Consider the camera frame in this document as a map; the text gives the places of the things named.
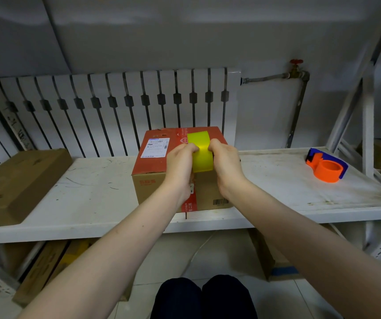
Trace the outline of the person's right hand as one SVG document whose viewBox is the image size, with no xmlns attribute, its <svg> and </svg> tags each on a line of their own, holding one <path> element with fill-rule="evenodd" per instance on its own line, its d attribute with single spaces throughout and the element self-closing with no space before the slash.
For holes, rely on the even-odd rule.
<svg viewBox="0 0 381 319">
<path fill-rule="evenodd" d="M 236 193 L 247 182 L 242 167 L 238 150 L 231 147 L 226 156 L 213 156 L 214 169 L 218 176 L 218 187 L 221 195 L 233 202 Z"/>
</svg>

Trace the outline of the person's left hand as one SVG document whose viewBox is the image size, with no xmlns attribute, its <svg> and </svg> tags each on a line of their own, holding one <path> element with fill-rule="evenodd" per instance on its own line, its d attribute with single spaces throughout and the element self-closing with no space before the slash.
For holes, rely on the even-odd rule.
<svg viewBox="0 0 381 319">
<path fill-rule="evenodd" d="M 174 210 L 181 208 L 191 195 L 192 165 L 193 157 L 177 157 L 176 148 L 166 156 L 166 176 L 162 185 L 172 194 Z"/>
</svg>

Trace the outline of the yellow adhesive tape strip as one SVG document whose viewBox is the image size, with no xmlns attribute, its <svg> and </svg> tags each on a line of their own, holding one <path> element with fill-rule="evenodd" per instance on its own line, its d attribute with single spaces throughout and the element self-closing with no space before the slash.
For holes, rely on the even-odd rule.
<svg viewBox="0 0 381 319">
<path fill-rule="evenodd" d="M 213 170 L 213 153 L 209 150 L 208 131 L 188 133 L 188 143 L 193 143 L 198 150 L 193 153 L 192 172 L 200 173 Z"/>
</svg>

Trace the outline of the red-topped cardboard box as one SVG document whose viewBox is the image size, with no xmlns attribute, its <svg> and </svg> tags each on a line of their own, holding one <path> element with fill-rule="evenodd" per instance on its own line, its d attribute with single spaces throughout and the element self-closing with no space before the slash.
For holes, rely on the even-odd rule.
<svg viewBox="0 0 381 319">
<path fill-rule="evenodd" d="M 138 203 L 143 203 L 163 182 L 166 172 L 166 155 L 177 146 L 188 142 L 188 134 L 204 132 L 211 139 L 227 144 L 217 127 L 162 128 L 148 130 L 135 161 L 132 179 Z M 232 207 L 218 188 L 217 173 L 208 171 L 193 173 L 190 178 L 190 196 L 177 210 L 178 213 Z"/>
</svg>

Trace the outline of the person's left forearm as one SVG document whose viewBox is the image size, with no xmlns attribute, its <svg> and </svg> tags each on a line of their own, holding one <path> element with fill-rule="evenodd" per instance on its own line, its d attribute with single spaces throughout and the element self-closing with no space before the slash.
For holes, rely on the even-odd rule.
<svg viewBox="0 0 381 319">
<path fill-rule="evenodd" d="M 165 180 L 63 270 L 17 319 L 107 319 L 157 239 L 191 193 Z"/>
</svg>

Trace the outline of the person's right forearm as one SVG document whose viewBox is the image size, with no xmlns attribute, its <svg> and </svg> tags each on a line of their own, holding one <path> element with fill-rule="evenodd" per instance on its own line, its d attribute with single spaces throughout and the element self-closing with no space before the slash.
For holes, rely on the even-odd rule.
<svg viewBox="0 0 381 319">
<path fill-rule="evenodd" d="M 246 178 L 224 193 L 345 319 L 381 319 L 381 262 Z"/>
</svg>

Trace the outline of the metal pipe with red valve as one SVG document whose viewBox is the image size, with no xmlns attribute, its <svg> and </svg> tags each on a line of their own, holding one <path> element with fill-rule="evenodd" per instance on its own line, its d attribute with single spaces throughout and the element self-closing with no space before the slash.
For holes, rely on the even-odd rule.
<svg viewBox="0 0 381 319">
<path fill-rule="evenodd" d="M 302 59 L 293 58 L 289 61 L 291 67 L 288 72 L 265 76 L 265 77 L 258 77 L 258 78 L 241 78 L 241 81 L 240 81 L 240 85 L 244 85 L 244 84 L 250 84 L 250 83 L 267 82 L 271 80 L 289 80 L 289 79 L 300 80 L 300 83 L 301 83 L 300 92 L 294 107 L 293 118 L 292 118 L 289 134 L 288 134 L 286 145 L 285 145 L 286 149 L 290 149 L 292 146 L 295 130 L 298 124 L 301 106 L 304 100 L 308 82 L 310 81 L 310 73 L 306 70 L 300 69 L 300 65 L 303 64 L 303 62 L 304 60 Z"/>
</svg>

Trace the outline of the orange and blue tape dispenser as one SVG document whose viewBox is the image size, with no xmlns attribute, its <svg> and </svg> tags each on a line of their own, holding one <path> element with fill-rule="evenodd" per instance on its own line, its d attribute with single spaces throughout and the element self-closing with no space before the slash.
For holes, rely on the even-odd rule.
<svg viewBox="0 0 381 319">
<path fill-rule="evenodd" d="M 327 183 L 340 181 L 348 169 L 348 164 L 343 160 L 316 148 L 309 149 L 305 163 L 317 179 Z"/>
</svg>

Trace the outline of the cardboard box with blue tape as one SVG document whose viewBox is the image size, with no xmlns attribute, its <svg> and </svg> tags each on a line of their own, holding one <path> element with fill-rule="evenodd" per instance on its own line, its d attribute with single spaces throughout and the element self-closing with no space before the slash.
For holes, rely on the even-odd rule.
<svg viewBox="0 0 381 319">
<path fill-rule="evenodd" d="M 265 239 L 261 232 L 255 228 L 247 230 L 267 281 L 303 279 L 299 271 Z"/>
</svg>

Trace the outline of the white metal shelf rack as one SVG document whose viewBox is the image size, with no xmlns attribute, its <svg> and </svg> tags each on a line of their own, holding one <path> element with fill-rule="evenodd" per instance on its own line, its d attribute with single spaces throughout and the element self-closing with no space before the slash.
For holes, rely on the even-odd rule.
<svg viewBox="0 0 381 319">
<path fill-rule="evenodd" d="M 350 165 L 361 163 L 362 174 L 381 187 L 381 173 L 374 168 L 374 69 L 381 54 L 381 23 L 358 65 L 356 81 L 346 96 L 326 147 L 332 153 L 340 151 Z M 362 156 L 344 139 L 354 110 L 362 107 Z M 374 258 L 381 256 L 381 219 L 365 220 L 363 251 Z"/>
</svg>

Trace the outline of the person's dark trouser legs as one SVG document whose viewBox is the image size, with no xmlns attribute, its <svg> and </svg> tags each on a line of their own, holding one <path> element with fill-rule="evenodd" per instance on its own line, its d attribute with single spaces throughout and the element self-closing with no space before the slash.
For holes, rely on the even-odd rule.
<svg viewBox="0 0 381 319">
<path fill-rule="evenodd" d="M 216 275 L 201 288 L 172 278 L 159 288 L 150 319 L 257 319 L 248 289 L 235 277 Z"/>
</svg>

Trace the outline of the yellowish flat cardboard piece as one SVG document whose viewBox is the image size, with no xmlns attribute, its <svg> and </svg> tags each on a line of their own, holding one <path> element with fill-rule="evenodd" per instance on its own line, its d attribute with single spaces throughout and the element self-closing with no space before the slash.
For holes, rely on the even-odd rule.
<svg viewBox="0 0 381 319">
<path fill-rule="evenodd" d="M 67 268 L 71 263 L 73 263 L 79 256 L 81 256 L 85 251 L 91 247 L 97 239 L 86 238 L 86 239 L 74 239 L 71 240 L 67 246 L 66 250 L 62 252 L 59 261 L 55 265 L 52 273 L 49 276 L 45 286 L 47 286 L 52 280 L 56 278 L 65 268 Z"/>
</svg>

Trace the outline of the flat brown cardboard box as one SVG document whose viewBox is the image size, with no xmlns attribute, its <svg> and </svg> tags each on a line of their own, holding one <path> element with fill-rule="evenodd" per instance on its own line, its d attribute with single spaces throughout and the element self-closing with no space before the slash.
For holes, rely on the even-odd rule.
<svg viewBox="0 0 381 319">
<path fill-rule="evenodd" d="M 67 149 L 21 151 L 0 165 L 0 227 L 22 223 L 72 165 Z"/>
</svg>

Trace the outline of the long flat cardboard piece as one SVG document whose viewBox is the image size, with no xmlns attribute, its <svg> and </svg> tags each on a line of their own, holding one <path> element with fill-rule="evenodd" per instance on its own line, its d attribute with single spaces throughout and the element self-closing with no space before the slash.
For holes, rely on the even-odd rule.
<svg viewBox="0 0 381 319">
<path fill-rule="evenodd" d="M 45 287 L 69 240 L 48 241 L 32 265 L 12 301 L 25 308 Z"/>
</svg>

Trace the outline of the white wall radiator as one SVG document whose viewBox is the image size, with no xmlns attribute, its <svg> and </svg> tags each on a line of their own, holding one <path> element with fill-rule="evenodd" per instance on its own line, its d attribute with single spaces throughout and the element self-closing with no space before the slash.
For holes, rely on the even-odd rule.
<svg viewBox="0 0 381 319">
<path fill-rule="evenodd" d="M 234 145 L 233 68 L 0 77 L 0 164 L 22 150 L 135 156 L 145 132 L 218 127 Z"/>
</svg>

